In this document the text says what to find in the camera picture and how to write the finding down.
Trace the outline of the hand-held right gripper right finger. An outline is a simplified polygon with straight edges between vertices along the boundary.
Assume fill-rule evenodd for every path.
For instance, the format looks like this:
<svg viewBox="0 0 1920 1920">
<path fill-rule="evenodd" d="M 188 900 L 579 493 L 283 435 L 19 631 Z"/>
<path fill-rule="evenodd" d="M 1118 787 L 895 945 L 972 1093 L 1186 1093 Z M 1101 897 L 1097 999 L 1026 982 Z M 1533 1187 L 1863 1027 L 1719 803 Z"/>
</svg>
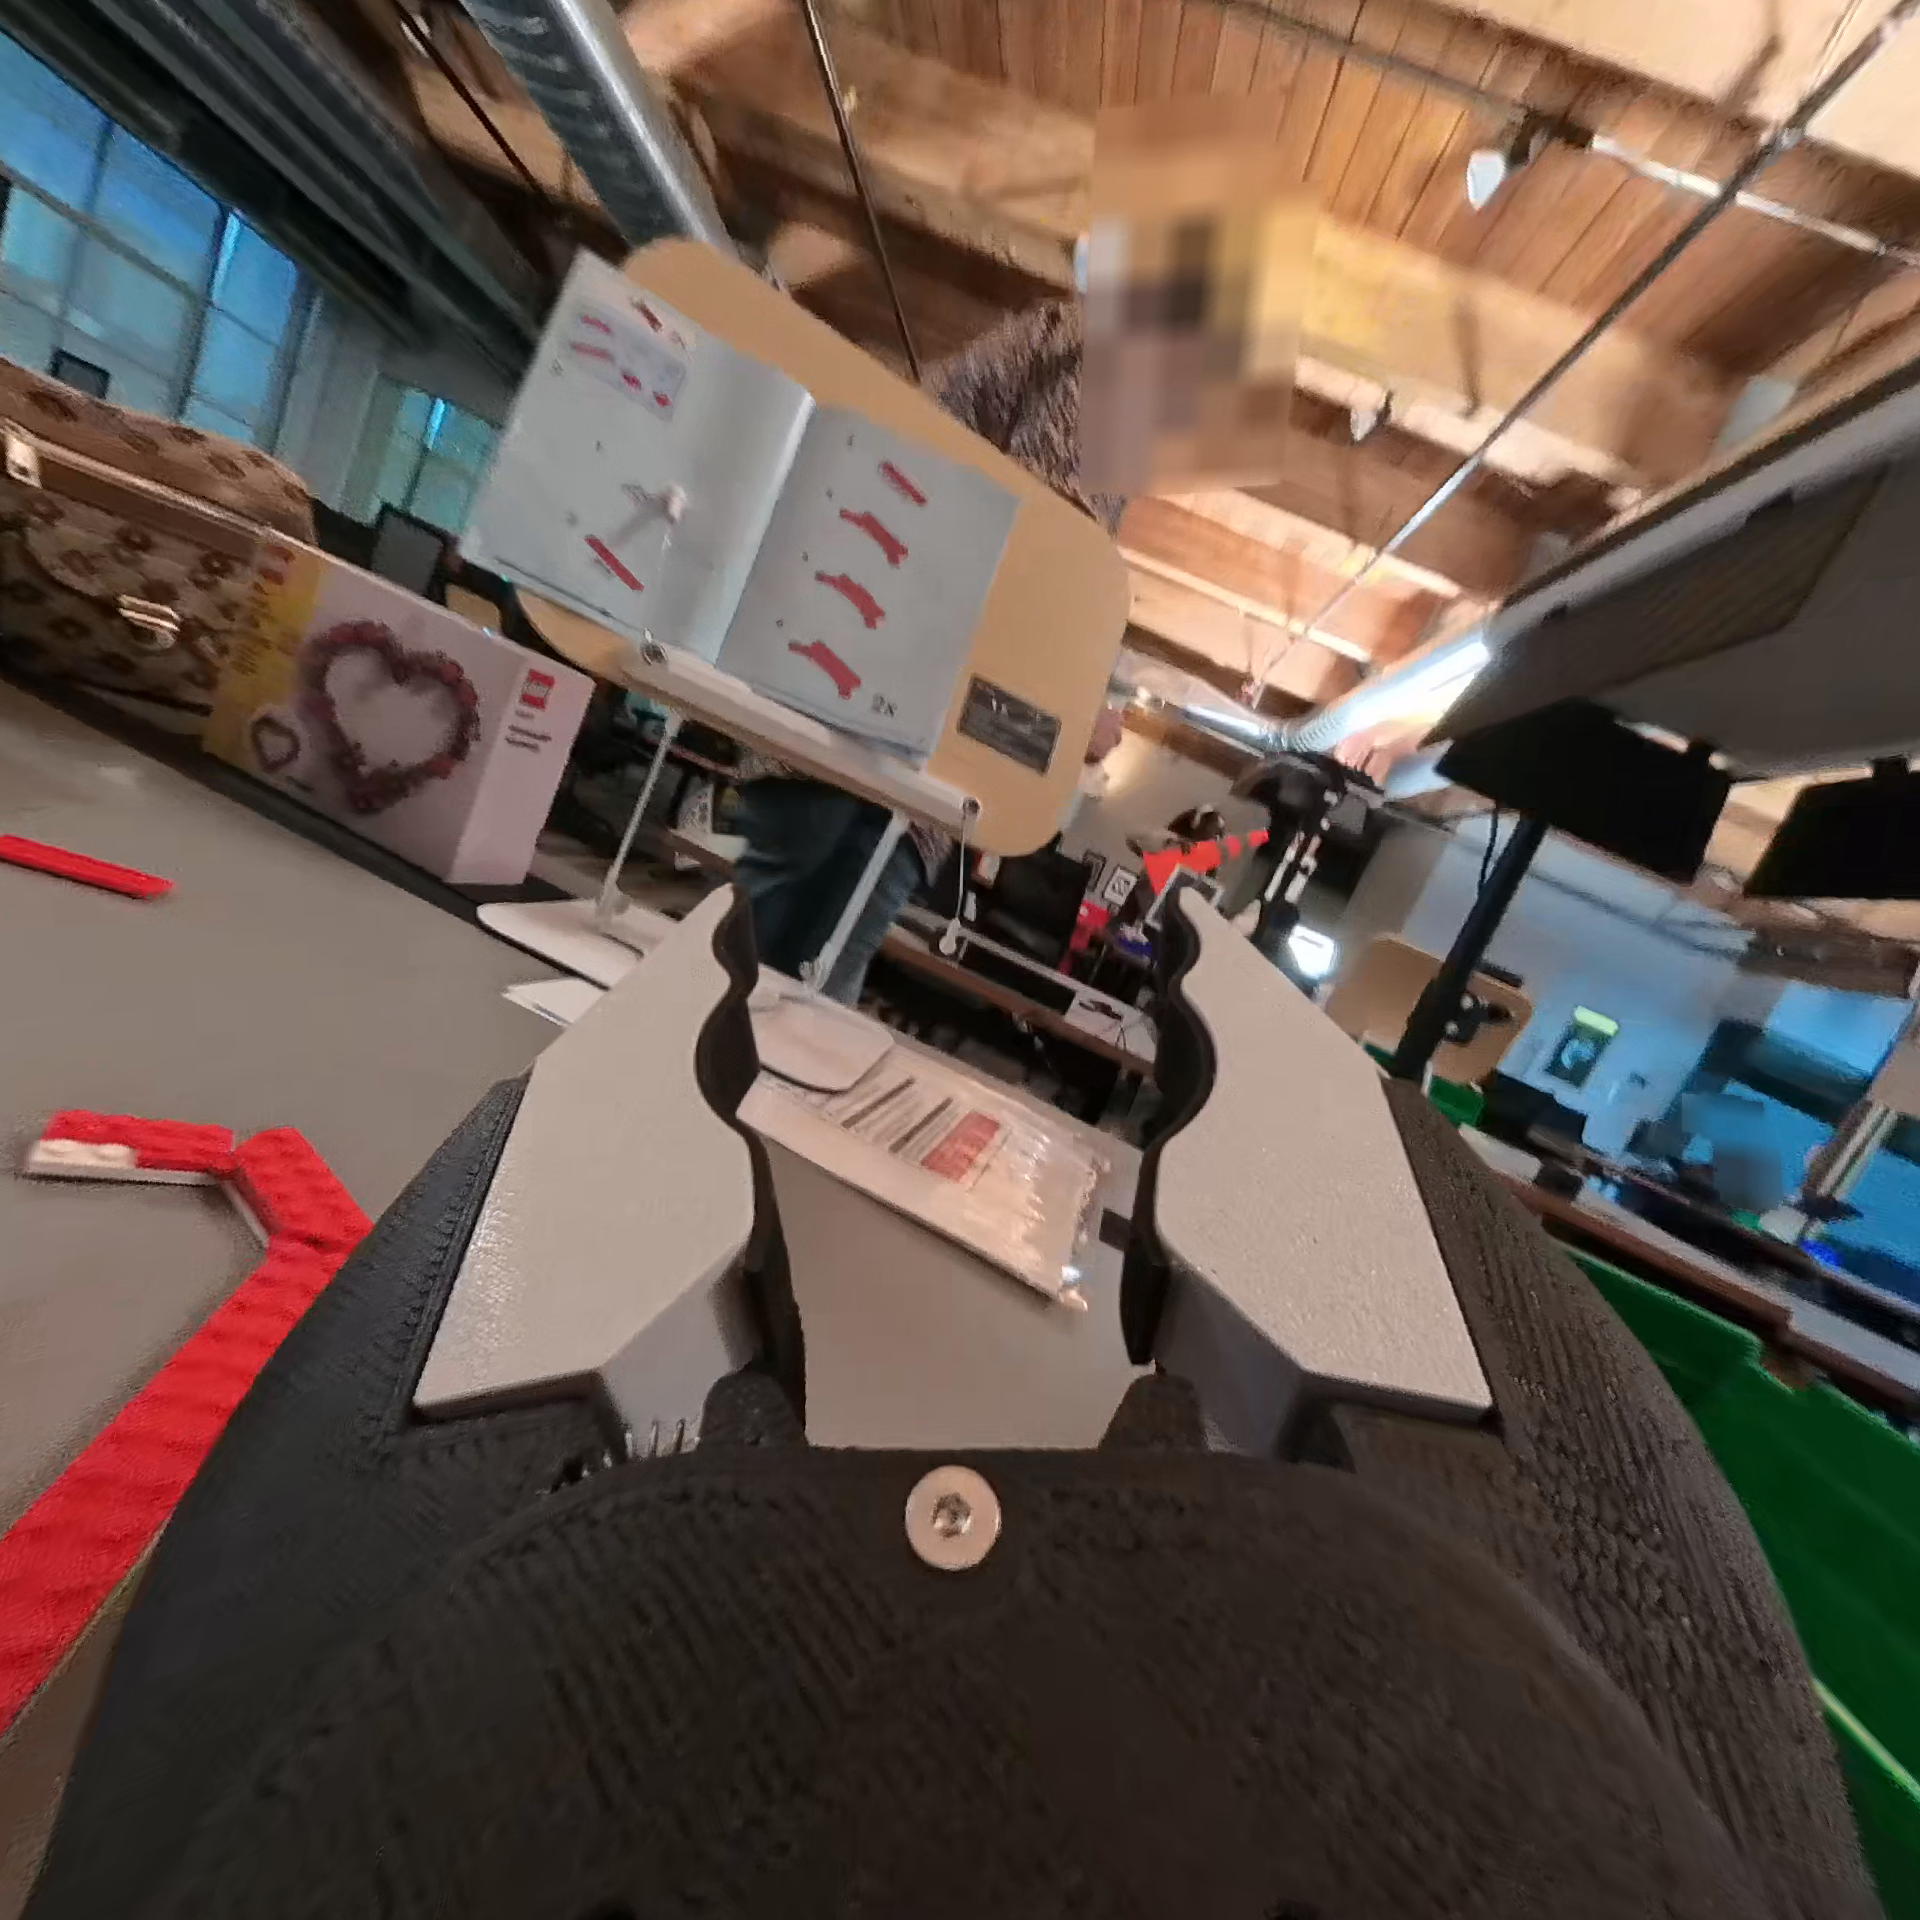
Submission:
<svg viewBox="0 0 1920 1920">
<path fill-rule="evenodd" d="M 1129 1357 L 1205 1425 L 1495 1411 L 1380 1069 L 1196 889 L 1159 929 L 1159 1115 L 1119 1271 Z"/>
</svg>

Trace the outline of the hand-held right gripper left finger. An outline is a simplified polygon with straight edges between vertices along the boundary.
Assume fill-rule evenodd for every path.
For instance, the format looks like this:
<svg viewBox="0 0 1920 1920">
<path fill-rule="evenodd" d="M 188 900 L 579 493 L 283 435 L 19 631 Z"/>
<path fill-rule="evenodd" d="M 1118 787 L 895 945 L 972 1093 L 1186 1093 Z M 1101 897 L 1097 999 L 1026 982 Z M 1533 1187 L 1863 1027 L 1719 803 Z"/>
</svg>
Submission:
<svg viewBox="0 0 1920 1920">
<path fill-rule="evenodd" d="M 758 1078 L 751 913 L 725 886 L 537 1059 L 414 1407 L 451 1422 L 582 1402 L 617 1442 L 691 1442 L 714 1385 L 806 1414 L 799 1305 Z"/>
</svg>

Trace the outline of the lego instruction booklet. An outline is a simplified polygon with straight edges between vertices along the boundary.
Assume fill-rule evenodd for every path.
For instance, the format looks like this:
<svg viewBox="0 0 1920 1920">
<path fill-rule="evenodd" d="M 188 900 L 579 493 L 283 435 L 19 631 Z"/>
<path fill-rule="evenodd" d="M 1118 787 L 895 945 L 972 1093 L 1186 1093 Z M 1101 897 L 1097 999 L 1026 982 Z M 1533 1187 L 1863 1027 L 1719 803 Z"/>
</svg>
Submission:
<svg viewBox="0 0 1920 1920">
<path fill-rule="evenodd" d="M 924 765 L 1018 505 L 579 254 L 461 553 Z"/>
</svg>

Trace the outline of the white and yellow lego box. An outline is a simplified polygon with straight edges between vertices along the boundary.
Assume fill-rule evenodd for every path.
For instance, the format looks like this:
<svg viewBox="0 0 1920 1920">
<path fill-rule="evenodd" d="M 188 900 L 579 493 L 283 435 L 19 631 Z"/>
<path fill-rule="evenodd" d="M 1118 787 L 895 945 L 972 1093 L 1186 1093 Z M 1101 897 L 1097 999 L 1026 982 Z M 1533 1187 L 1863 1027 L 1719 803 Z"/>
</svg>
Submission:
<svg viewBox="0 0 1920 1920">
<path fill-rule="evenodd" d="M 580 670 L 273 534 L 203 748 L 435 879 L 516 885 L 590 700 Z"/>
</svg>

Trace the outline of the red lego plate assembly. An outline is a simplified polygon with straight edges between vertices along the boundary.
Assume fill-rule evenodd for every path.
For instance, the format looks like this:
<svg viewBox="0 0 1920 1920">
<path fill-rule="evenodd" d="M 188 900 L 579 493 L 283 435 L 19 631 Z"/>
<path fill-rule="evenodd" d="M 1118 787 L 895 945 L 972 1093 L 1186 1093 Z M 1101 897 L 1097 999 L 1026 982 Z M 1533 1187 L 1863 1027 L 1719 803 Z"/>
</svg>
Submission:
<svg viewBox="0 0 1920 1920">
<path fill-rule="evenodd" d="M 254 1381 L 369 1237 L 370 1217 L 298 1129 L 57 1111 L 38 1181 L 226 1194 L 255 1237 L 234 1292 L 2 1533 L 2 1730 L 57 1675 L 175 1513 Z"/>
</svg>

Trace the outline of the red long lego plate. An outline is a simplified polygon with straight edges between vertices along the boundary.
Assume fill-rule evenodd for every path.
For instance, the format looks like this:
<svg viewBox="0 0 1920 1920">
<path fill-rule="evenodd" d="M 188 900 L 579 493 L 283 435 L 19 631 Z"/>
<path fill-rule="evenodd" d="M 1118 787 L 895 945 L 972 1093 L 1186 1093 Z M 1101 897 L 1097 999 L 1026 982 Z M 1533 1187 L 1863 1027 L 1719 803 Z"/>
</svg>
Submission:
<svg viewBox="0 0 1920 1920">
<path fill-rule="evenodd" d="M 146 870 L 129 868 L 95 854 L 35 841 L 4 831 L 0 857 L 7 868 L 86 886 L 90 891 L 142 902 L 166 898 L 173 883 Z"/>
</svg>

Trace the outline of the black rig pole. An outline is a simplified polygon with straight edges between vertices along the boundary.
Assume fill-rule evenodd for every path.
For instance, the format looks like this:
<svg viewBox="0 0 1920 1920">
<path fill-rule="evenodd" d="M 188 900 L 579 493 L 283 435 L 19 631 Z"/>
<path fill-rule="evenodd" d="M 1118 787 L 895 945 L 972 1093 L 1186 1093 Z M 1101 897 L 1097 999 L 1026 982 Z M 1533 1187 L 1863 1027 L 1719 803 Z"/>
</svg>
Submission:
<svg viewBox="0 0 1920 1920">
<path fill-rule="evenodd" d="M 1427 1078 L 1435 1052 L 1449 1043 L 1451 1025 L 1462 1012 L 1467 999 L 1474 996 L 1473 980 L 1482 971 L 1482 963 L 1503 923 L 1507 910 L 1519 894 L 1545 836 L 1545 820 L 1519 813 L 1499 854 L 1487 854 L 1485 876 L 1479 879 L 1473 908 L 1460 921 L 1437 971 L 1412 1004 L 1401 1037 L 1386 1065 L 1386 1075 L 1393 1082 L 1419 1085 Z"/>
</svg>

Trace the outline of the clear plastic parts bag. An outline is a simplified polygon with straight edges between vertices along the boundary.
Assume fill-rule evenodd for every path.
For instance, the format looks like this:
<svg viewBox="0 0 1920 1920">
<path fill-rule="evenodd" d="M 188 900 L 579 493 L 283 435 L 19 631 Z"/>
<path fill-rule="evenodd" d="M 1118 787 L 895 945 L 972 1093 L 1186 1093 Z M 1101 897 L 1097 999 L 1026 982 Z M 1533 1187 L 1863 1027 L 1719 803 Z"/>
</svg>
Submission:
<svg viewBox="0 0 1920 1920">
<path fill-rule="evenodd" d="M 738 1115 L 1046 1302 L 1089 1307 L 1089 1251 L 1114 1156 L 1065 1115 L 901 1043 L 834 1093 L 763 1069 Z"/>
</svg>

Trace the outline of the black box under panel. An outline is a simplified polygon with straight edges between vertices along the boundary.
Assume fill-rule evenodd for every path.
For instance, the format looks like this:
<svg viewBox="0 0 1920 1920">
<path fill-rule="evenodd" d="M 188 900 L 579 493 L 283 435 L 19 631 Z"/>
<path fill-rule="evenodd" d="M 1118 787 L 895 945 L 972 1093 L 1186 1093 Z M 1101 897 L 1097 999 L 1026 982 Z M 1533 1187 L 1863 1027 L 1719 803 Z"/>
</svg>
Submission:
<svg viewBox="0 0 1920 1920">
<path fill-rule="evenodd" d="M 1733 794 L 1708 748 L 1673 748 L 1588 702 L 1460 733 L 1449 785 L 1676 885 L 1691 883 Z"/>
</svg>

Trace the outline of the green plastic bin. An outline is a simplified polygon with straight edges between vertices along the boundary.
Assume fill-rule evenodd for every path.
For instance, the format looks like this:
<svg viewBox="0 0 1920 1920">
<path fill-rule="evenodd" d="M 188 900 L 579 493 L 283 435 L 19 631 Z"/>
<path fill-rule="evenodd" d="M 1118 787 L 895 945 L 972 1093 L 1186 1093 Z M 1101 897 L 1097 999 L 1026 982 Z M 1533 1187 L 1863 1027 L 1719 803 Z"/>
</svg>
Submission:
<svg viewBox="0 0 1920 1920">
<path fill-rule="evenodd" d="M 1730 1482 L 1803 1641 L 1886 1916 L 1918 1916 L 1918 1452 L 1759 1337 L 1571 1252 Z"/>
</svg>

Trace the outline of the overhead rig panel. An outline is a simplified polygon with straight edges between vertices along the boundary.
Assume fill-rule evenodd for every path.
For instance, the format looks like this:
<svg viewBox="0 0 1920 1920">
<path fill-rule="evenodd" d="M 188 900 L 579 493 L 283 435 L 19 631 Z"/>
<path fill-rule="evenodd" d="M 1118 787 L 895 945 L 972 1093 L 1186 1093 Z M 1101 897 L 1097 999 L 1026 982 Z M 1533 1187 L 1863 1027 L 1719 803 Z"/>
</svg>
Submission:
<svg viewBox="0 0 1920 1920">
<path fill-rule="evenodd" d="M 1558 703 L 1703 740 L 1737 777 L 1913 753 L 1915 365 L 1526 587 L 1423 748 Z"/>
</svg>

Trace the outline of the brown floral patterned bag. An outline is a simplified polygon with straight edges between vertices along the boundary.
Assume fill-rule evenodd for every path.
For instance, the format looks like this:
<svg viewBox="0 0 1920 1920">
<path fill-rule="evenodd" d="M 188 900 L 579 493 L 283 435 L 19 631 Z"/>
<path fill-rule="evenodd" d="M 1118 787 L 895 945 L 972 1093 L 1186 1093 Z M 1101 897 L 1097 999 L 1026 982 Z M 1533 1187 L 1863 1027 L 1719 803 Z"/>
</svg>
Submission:
<svg viewBox="0 0 1920 1920">
<path fill-rule="evenodd" d="M 315 542 L 273 454 L 2 364 L 2 660 L 203 729 L 255 559 Z"/>
</svg>

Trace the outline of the silver ventilation duct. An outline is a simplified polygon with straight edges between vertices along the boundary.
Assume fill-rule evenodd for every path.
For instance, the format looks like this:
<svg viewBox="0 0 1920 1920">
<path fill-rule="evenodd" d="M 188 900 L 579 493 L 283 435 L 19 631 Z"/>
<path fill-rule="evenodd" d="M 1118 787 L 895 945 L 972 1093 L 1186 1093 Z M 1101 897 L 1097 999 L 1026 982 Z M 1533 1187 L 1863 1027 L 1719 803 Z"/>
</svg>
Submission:
<svg viewBox="0 0 1920 1920">
<path fill-rule="evenodd" d="M 703 166 L 606 3 L 466 3 L 614 231 L 735 255 Z"/>
</svg>

